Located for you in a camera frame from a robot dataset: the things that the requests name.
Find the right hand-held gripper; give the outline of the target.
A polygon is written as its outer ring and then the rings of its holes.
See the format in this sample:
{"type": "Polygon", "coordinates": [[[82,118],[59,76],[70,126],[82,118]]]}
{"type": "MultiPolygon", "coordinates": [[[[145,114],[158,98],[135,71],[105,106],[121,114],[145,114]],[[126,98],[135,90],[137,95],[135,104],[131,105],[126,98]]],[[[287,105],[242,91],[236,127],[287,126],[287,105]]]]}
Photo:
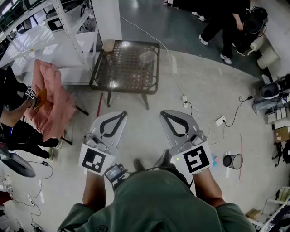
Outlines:
{"type": "Polygon", "coordinates": [[[169,153],[179,172],[189,176],[213,166],[207,138],[192,116],[176,110],[163,110],[159,118],[172,147],[169,153]],[[197,132],[186,137],[192,131],[197,132]]]}

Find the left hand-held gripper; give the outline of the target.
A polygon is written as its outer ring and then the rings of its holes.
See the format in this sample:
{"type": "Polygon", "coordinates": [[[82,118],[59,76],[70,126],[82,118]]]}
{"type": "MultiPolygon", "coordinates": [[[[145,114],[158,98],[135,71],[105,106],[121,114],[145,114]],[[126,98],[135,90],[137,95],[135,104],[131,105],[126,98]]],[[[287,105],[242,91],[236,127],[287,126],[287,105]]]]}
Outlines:
{"type": "Polygon", "coordinates": [[[93,122],[90,132],[85,135],[79,166],[102,176],[119,155],[116,147],[126,121],[126,111],[110,112],[98,117],[93,122]]]}

